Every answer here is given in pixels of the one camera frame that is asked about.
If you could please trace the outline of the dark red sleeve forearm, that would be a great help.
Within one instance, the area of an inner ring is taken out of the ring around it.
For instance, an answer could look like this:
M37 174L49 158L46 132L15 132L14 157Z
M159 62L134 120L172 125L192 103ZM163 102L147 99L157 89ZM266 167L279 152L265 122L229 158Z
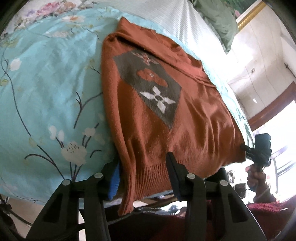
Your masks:
M274 240L295 210L295 196L285 202L251 203L247 207L259 223L267 240Z

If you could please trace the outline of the person's right hand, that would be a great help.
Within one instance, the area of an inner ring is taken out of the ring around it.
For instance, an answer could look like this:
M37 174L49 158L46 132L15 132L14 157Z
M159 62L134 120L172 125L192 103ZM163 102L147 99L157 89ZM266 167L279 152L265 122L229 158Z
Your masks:
M266 183L266 174L261 171L257 172L254 164L248 167L247 185L253 188L256 193L253 198L254 203L272 203L276 198L271 194L270 188Z

